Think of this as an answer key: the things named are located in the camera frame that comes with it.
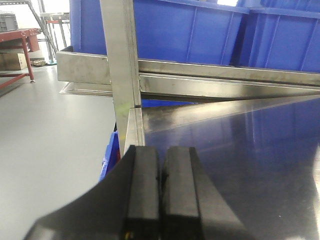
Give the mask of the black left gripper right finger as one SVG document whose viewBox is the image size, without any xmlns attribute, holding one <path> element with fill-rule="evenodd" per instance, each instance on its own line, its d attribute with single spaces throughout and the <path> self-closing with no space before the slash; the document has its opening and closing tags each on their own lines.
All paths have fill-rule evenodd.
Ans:
<svg viewBox="0 0 320 240">
<path fill-rule="evenodd" d="M 254 239 L 211 181 L 194 147 L 167 150 L 161 187 L 162 239 Z"/>
</svg>

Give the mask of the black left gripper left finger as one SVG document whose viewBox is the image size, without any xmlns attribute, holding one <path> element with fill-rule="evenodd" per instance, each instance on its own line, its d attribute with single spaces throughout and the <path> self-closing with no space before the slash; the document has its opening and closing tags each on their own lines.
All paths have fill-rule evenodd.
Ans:
<svg viewBox="0 0 320 240">
<path fill-rule="evenodd" d="M 131 145 L 88 192 L 39 218 L 26 240 L 157 240 L 159 159 L 153 147 Z"/>
</svg>

